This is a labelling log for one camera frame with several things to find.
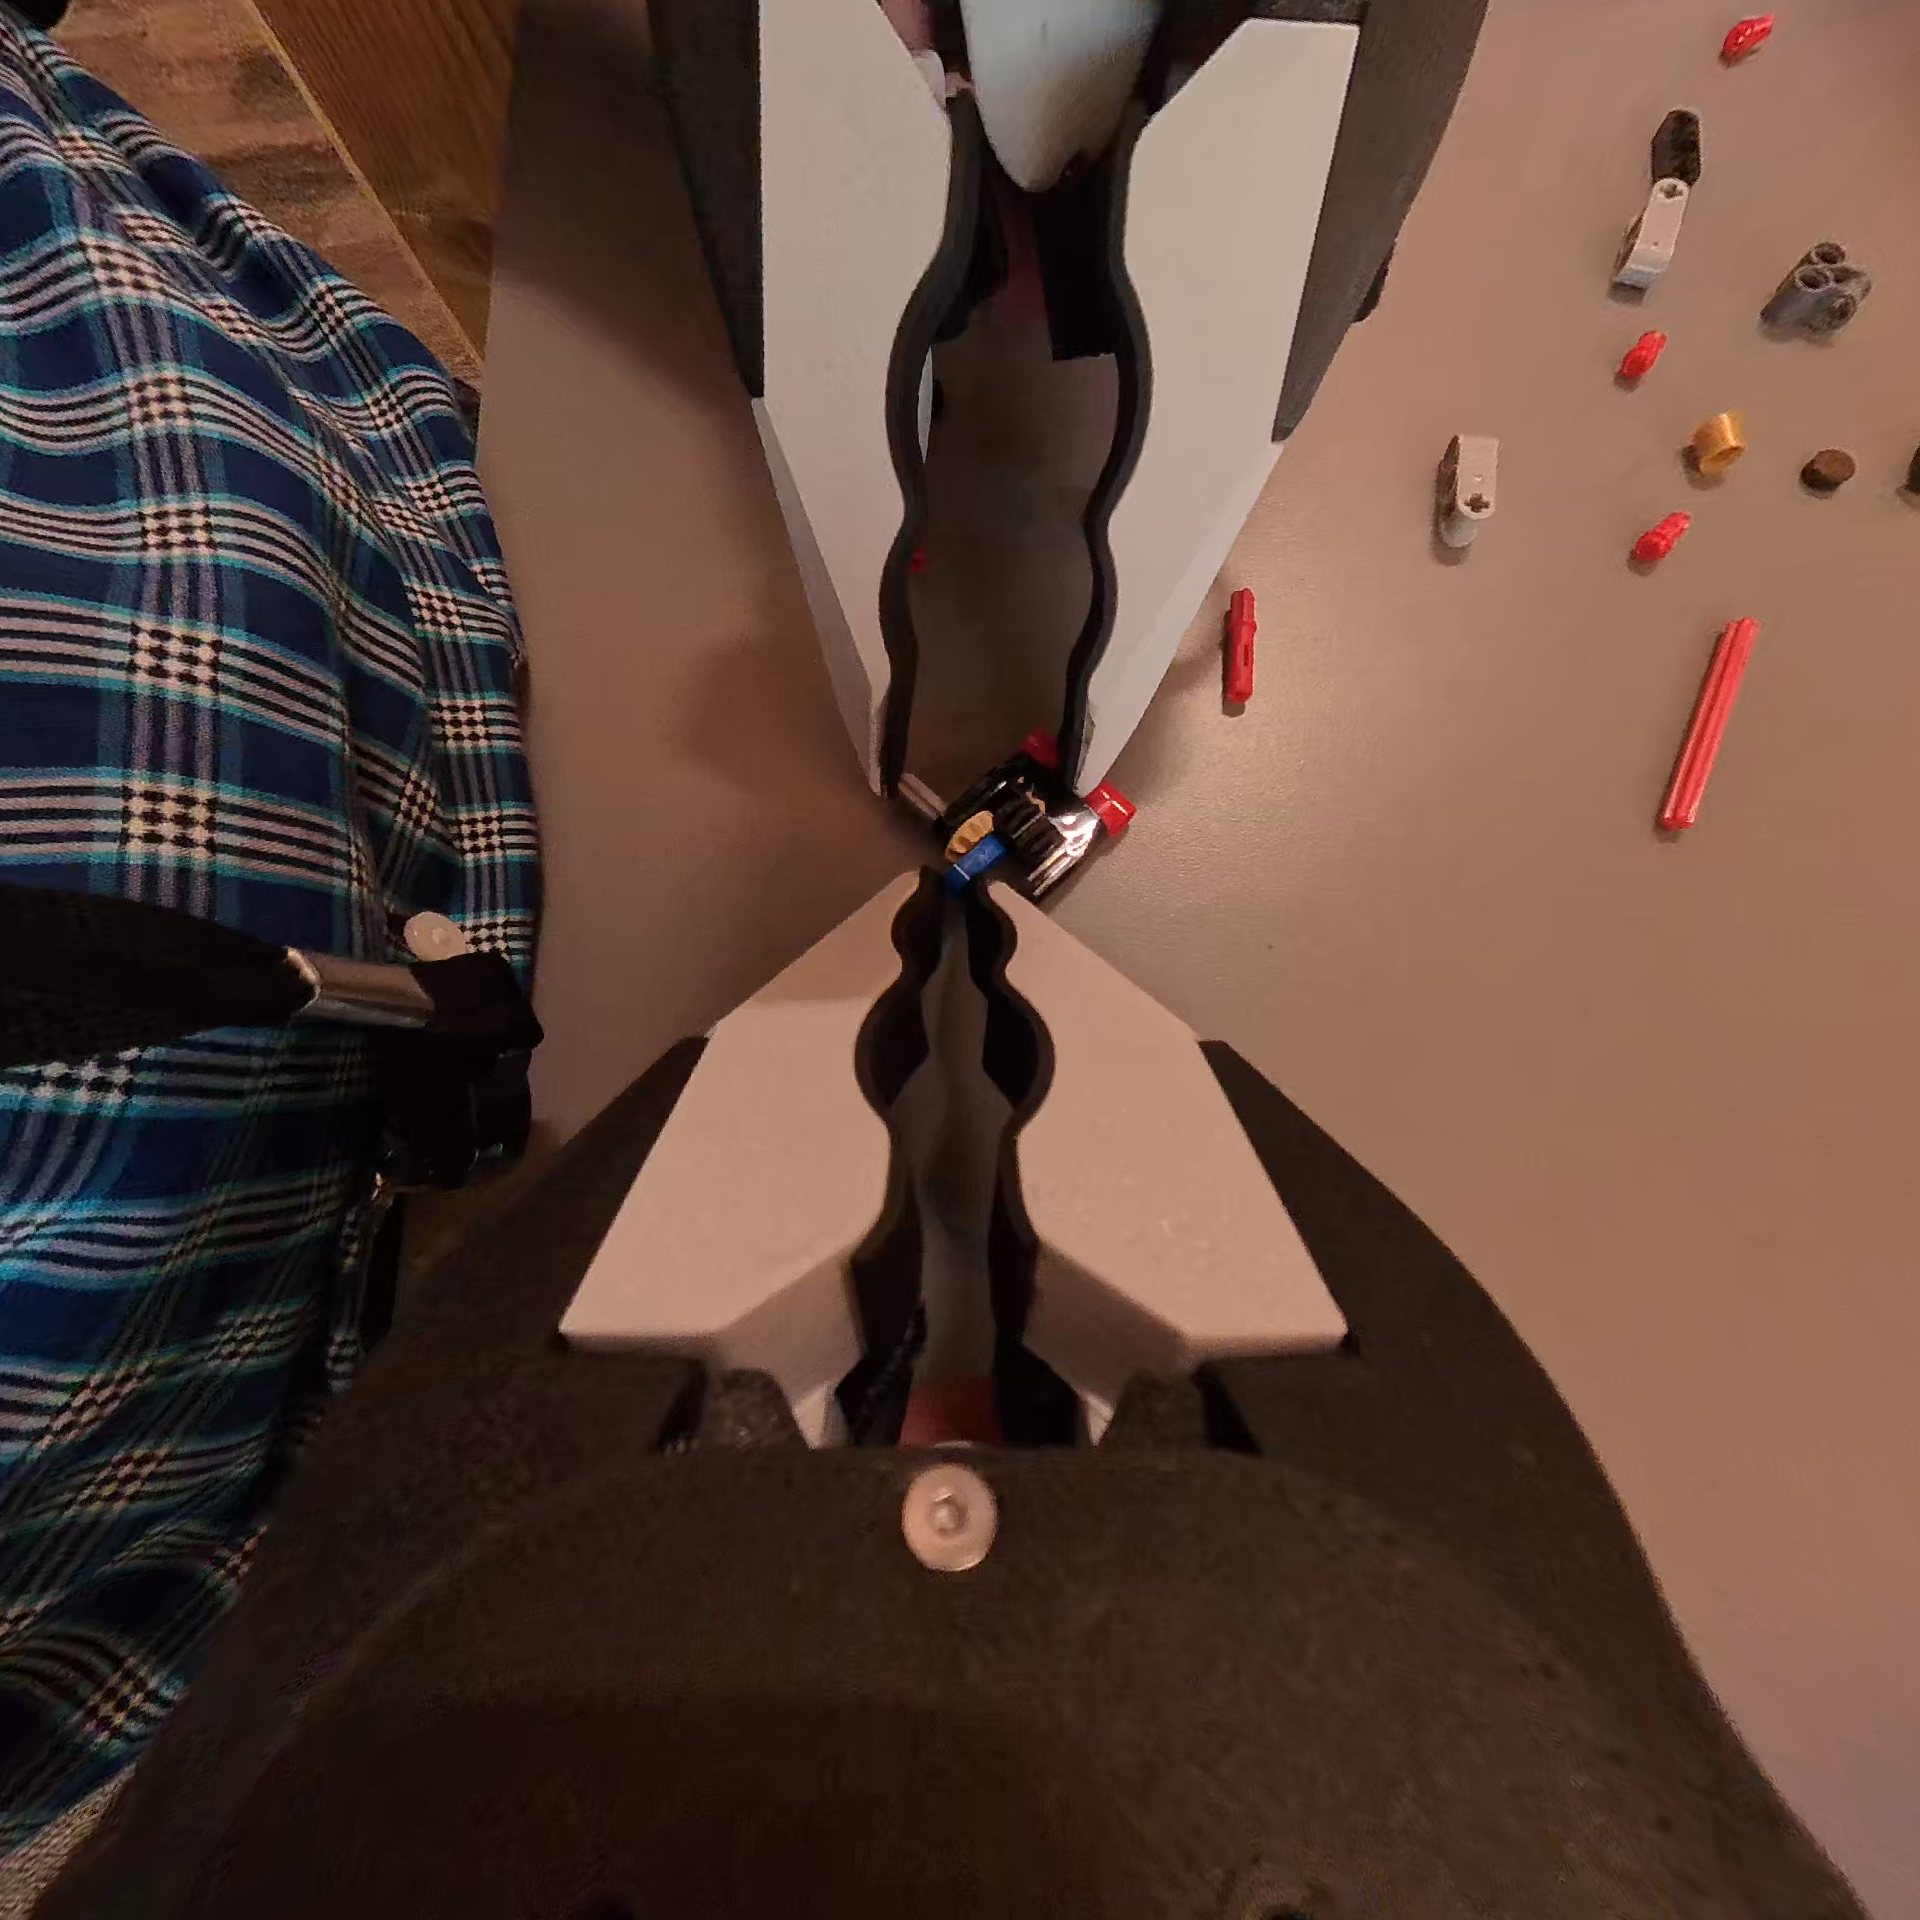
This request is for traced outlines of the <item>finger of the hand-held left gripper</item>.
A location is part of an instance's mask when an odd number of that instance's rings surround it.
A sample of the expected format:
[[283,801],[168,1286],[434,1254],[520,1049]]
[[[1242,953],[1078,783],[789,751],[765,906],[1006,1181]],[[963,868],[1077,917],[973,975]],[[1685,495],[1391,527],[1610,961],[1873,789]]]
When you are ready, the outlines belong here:
[[1114,765],[1280,458],[1278,413],[1354,19],[1242,19],[1120,145],[1120,406],[1088,498],[1064,780]]
[[920,466],[930,343],[907,307],[947,231],[953,122],[882,4],[758,4],[758,309],[752,417],[835,711],[883,793],[879,611]]

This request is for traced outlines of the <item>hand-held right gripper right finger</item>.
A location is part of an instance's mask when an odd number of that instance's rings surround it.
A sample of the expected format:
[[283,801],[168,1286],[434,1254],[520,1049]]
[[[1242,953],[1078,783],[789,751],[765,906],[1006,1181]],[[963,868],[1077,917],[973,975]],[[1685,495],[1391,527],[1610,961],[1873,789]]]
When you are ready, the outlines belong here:
[[1335,1350],[1347,1322],[1184,1019],[1002,882],[968,895],[979,1062],[1007,1107],[997,1332],[1081,1410],[1138,1378]]

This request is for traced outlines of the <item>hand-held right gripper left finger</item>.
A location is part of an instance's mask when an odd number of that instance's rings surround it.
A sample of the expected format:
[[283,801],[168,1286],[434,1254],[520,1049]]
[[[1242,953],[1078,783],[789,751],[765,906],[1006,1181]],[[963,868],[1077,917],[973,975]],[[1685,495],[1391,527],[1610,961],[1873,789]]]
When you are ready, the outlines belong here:
[[826,1410],[856,1366],[853,1257],[879,1225],[890,1140],[856,1037],[903,978],[905,871],[706,1036],[562,1319],[587,1354],[696,1361]]

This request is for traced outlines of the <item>small black lego assembly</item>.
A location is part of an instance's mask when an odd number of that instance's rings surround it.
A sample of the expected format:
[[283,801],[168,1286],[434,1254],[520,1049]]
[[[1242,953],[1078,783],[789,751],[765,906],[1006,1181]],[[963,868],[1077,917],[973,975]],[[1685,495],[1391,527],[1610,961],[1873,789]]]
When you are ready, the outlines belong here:
[[1054,734],[1035,729],[958,801],[939,805],[933,829],[944,867],[978,836],[993,833],[1006,846],[1006,859],[979,882],[1001,879],[1037,902],[1063,886],[1091,853],[1123,836],[1133,817],[1136,805],[1111,782],[1085,795],[1073,793]]

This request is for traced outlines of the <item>light grey lego beam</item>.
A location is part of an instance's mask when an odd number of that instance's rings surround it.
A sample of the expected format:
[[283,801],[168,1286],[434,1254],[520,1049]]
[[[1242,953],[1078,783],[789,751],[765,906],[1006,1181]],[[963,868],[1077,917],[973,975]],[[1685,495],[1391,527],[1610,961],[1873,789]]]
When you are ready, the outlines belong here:
[[1658,177],[1647,187],[1645,204],[1623,234],[1610,289],[1629,295],[1650,293],[1667,273],[1690,199],[1690,183]]
[[1433,475],[1431,535],[1447,559],[1463,559],[1497,513],[1502,442],[1454,434]]

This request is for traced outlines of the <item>dark grey lego connector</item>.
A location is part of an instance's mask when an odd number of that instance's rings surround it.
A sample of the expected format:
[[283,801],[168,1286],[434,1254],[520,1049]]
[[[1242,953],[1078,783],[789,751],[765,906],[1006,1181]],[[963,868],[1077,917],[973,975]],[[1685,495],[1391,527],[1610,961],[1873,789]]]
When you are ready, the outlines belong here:
[[1814,242],[1760,311],[1766,331],[1824,339],[1843,331],[1873,293],[1871,273],[1837,239]]

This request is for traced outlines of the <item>long red lego axle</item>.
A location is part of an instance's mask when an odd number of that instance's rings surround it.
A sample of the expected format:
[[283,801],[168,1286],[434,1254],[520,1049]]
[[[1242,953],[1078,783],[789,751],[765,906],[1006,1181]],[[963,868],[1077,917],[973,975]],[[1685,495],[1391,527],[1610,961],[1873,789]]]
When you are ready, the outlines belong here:
[[1654,829],[1674,836],[1695,827],[1709,791],[1721,741],[1730,725],[1743,671],[1755,654],[1762,623],[1737,618],[1721,628],[1702,670],[1681,742],[1671,765],[1663,797],[1654,812]]

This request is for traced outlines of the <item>person's left hand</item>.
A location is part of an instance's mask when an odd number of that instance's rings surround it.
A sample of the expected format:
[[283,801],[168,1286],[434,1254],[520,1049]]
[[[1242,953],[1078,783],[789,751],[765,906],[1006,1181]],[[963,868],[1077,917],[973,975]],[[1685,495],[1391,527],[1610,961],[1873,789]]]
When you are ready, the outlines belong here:
[[1031,196],[1017,186],[997,183],[992,204],[1002,251],[1002,279],[993,307],[1010,324],[1047,331],[1047,293]]

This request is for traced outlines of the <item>person in plaid shirt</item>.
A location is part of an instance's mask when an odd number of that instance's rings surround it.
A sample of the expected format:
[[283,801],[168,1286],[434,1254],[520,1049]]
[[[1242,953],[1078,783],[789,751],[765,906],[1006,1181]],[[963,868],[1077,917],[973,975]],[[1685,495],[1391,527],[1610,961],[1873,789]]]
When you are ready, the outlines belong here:
[[[3,879],[529,980],[520,628],[441,364],[3,4]],[[3,1069],[3,1854],[186,1694],[347,1385],[370,1045]]]

